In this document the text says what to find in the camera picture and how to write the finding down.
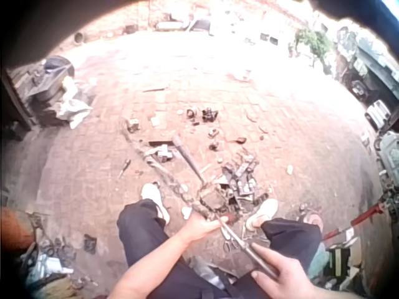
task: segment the screwdriver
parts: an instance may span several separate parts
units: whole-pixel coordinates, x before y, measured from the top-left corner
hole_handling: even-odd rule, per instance
[[[265,272],[267,276],[269,276],[274,281],[278,279],[277,269],[265,263],[265,261],[251,248],[248,242],[241,240],[232,230],[231,228],[224,223],[218,215],[216,215],[217,220],[221,223],[222,227],[227,230],[230,236],[237,241],[241,250],[245,252],[250,258],[252,258],[259,266],[261,266],[262,270]]]
[[[132,162],[131,159],[126,159],[126,160],[125,160],[125,163],[123,164],[123,168],[122,168],[122,170],[119,172],[118,179],[120,179],[120,177],[121,177],[122,174],[125,172],[125,170],[129,167],[129,165],[130,165],[131,162]]]

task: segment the white shoe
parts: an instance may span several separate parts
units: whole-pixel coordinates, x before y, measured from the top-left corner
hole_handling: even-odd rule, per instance
[[[166,224],[170,221],[168,211],[162,204],[161,192],[154,184],[145,184],[142,189],[142,199],[151,199],[158,208],[158,217],[165,220]]]
[[[266,220],[271,220],[274,214],[277,212],[278,207],[279,207],[279,202],[277,201],[277,199],[274,198],[266,199],[261,204],[257,212],[253,214],[250,218],[248,218],[248,220],[245,222],[245,228],[250,232],[254,232],[256,230],[256,228],[252,226],[254,220],[256,220],[259,217],[264,217]]]

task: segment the ground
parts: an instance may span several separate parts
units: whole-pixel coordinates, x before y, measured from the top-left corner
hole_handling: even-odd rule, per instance
[[[26,147],[13,144],[16,149],[10,155],[25,157],[18,167],[22,175],[10,178],[9,184],[16,187],[11,193],[17,198],[11,203],[14,207],[48,214],[47,233],[64,235],[78,249],[76,272],[99,284],[89,285],[85,292],[109,292],[127,269],[118,214],[124,205],[139,200],[143,184],[159,179],[119,134],[123,116],[139,119],[140,130],[131,135],[135,141],[180,134],[200,168],[212,164],[204,172],[208,179],[220,173],[218,158],[238,158],[241,146],[228,141],[246,137],[243,147],[260,161],[254,174],[258,188],[271,188],[270,196],[279,201],[277,216],[293,217],[307,203],[319,209],[325,233],[349,225],[381,195],[375,154],[360,139],[365,131],[371,139],[375,135],[363,116],[364,107],[338,82],[285,54],[229,47],[233,42],[201,32],[139,32],[63,53],[74,63],[76,79],[97,81],[93,111],[74,130],[31,133],[29,155]],[[244,66],[253,69],[249,82],[232,75]],[[168,88],[142,92],[162,85]],[[177,114],[191,106],[219,110],[218,119],[193,127],[185,114]],[[155,115],[160,125],[152,127],[149,119]],[[216,153],[208,149],[210,128],[221,131]],[[132,164],[116,180],[127,158]],[[288,165],[293,166],[291,175]],[[189,192],[198,189],[200,182],[182,160],[165,166]],[[164,185],[161,191],[171,214],[167,233],[173,234],[184,222],[183,203]],[[241,231],[240,223],[234,226],[236,232]],[[387,223],[385,216],[376,216],[373,223],[363,225],[362,243],[367,244],[371,231],[373,238],[389,240]],[[82,250],[84,234],[98,238],[95,255]],[[248,271],[246,258],[241,253],[224,254],[222,241],[219,233],[214,234],[187,256],[201,253],[238,274]],[[363,251],[367,255],[372,250],[363,246]],[[369,273],[381,263],[369,261]]]

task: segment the forearm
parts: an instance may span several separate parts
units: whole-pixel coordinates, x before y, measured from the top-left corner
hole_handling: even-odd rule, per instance
[[[188,247],[179,233],[132,265],[109,298],[146,298],[164,281]]]
[[[328,291],[324,290],[323,288],[317,288],[317,287],[315,287],[314,295],[312,296],[312,299],[362,299],[362,298],[363,297],[360,297],[353,293]]]

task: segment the black pants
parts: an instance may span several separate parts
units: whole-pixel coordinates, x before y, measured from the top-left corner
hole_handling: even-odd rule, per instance
[[[125,206],[117,223],[129,267],[168,239],[163,231],[165,221],[157,217],[156,205],[149,199]],[[263,223],[261,228],[271,241],[271,249],[298,259],[307,270],[322,240],[319,227],[297,221],[273,219]],[[241,277],[234,286],[244,298],[266,298],[250,273]],[[226,291],[199,277],[183,259],[180,259],[148,298],[200,299],[209,292],[213,292],[215,299],[230,297]]]

